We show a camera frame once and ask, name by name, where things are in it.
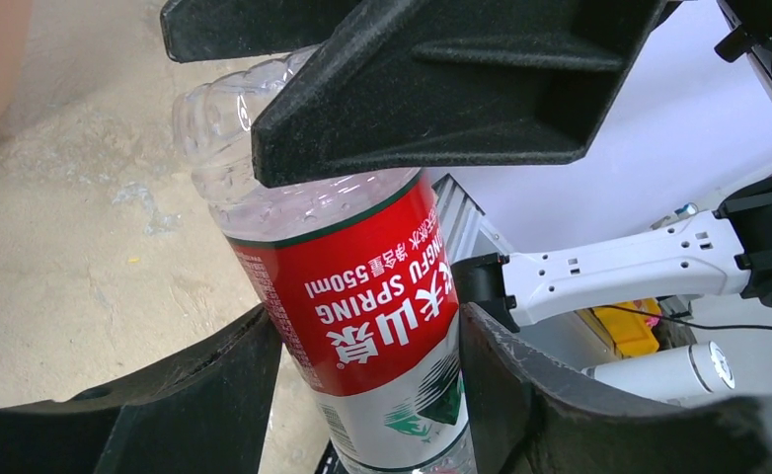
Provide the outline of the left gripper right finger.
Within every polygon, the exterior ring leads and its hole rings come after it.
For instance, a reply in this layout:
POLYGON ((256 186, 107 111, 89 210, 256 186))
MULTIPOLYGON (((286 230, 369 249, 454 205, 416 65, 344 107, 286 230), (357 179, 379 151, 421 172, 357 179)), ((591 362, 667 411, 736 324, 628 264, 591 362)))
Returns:
POLYGON ((772 473, 772 396, 682 408, 593 380, 460 308, 481 473, 772 473))

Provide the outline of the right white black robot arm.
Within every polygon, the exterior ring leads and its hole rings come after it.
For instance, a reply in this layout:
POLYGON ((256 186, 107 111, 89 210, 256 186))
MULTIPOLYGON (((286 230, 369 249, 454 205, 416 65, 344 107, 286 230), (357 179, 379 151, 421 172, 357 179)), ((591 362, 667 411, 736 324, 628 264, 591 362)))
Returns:
POLYGON ((312 388, 428 403, 455 314, 772 306, 772 184, 629 237, 450 267, 425 169, 582 158, 668 1, 170 1, 177 62, 266 61, 179 96, 176 147, 312 388))

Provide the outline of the red label bottle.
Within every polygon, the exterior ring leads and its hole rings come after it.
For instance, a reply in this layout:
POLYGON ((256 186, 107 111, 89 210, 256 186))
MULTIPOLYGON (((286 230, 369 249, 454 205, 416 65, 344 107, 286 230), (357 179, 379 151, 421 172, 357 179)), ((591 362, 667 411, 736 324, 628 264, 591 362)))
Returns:
POLYGON ((281 335, 350 473, 472 473, 458 298, 419 168, 280 188, 254 176, 259 114, 303 48, 172 107, 192 180, 281 335))

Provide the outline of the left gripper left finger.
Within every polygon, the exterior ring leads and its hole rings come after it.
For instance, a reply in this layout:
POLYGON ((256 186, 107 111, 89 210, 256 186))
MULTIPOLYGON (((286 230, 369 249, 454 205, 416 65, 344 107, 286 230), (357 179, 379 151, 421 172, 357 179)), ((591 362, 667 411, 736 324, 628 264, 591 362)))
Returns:
POLYGON ((0 473, 255 473, 280 350, 255 307, 67 401, 0 409, 0 473))

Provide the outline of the yellow object behind arm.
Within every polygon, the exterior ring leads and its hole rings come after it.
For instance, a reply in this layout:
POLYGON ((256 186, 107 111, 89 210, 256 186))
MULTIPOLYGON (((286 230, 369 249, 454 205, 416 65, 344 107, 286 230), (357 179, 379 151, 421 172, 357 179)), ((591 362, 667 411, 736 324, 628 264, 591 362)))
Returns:
POLYGON ((592 311, 623 357, 648 356, 659 350, 653 327, 662 312, 654 299, 614 303, 592 311))

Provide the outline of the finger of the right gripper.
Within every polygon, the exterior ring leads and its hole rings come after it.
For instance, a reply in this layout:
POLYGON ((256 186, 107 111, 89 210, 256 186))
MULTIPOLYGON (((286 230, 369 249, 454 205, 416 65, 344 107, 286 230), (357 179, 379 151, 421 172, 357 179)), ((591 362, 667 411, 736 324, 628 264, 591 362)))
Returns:
POLYGON ((256 178, 577 161, 663 7, 364 1, 258 117, 256 178))
POLYGON ((357 5, 354 0, 170 0, 159 21, 168 57, 192 63, 317 44, 357 5))

